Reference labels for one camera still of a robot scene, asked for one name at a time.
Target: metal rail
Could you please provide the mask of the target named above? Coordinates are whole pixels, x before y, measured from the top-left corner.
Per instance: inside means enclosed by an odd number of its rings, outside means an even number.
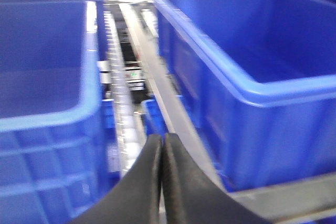
[[[124,74],[124,62],[113,16],[104,12],[107,20],[108,60],[111,74],[111,91],[114,99],[115,128],[120,150],[120,171],[123,176],[138,157],[143,138],[137,130],[130,90]]]
[[[211,164],[192,122],[166,77],[157,42],[143,29],[139,15],[130,4],[120,4],[129,29],[133,50],[139,55],[160,110],[170,132],[177,133],[204,173],[223,191],[225,189]],[[256,214],[274,223],[302,223],[336,215],[336,175],[229,194]]]

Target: gray metal guide rail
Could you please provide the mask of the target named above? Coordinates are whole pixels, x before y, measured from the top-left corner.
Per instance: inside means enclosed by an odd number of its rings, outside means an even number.
[[[145,3],[120,4],[131,44],[157,99],[167,128],[177,133],[193,160],[221,190],[225,191],[211,160],[176,92],[166,76],[157,53],[156,38],[144,26],[141,7]],[[314,177],[260,189],[229,194],[254,213],[274,223],[303,223],[336,215],[336,174]]]

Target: metal frame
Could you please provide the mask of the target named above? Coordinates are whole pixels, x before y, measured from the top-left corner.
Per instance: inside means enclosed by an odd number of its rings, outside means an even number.
[[[131,4],[120,4],[120,9],[129,29],[133,50],[142,61],[169,132],[180,136],[198,166],[227,193],[192,122],[176,98],[175,90],[166,76],[166,68],[158,56],[156,39],[143,29]],[[274,223],[302,223],[336,215],[336,174],[229,195]]]

